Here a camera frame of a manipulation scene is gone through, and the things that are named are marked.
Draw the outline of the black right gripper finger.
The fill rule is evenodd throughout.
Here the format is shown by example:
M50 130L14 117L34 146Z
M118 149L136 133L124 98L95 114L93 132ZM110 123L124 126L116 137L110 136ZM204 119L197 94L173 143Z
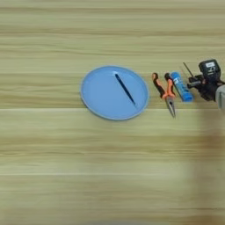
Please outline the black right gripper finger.
M188 89L191 89L191 88L196 88L198 86L202 85L202 83L199 83L199 82L195 82L195 83L188 83L187 84L187 88Z
M191 76L188 78L189 83L202 82L203 76Z

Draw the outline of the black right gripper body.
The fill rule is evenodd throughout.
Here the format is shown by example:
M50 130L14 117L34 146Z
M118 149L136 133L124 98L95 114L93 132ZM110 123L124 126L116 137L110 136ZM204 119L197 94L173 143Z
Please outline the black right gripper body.
M223 81L220 78L204 78L201 84L201 97L206 101L215 101L215 93L217 89L223 85Z

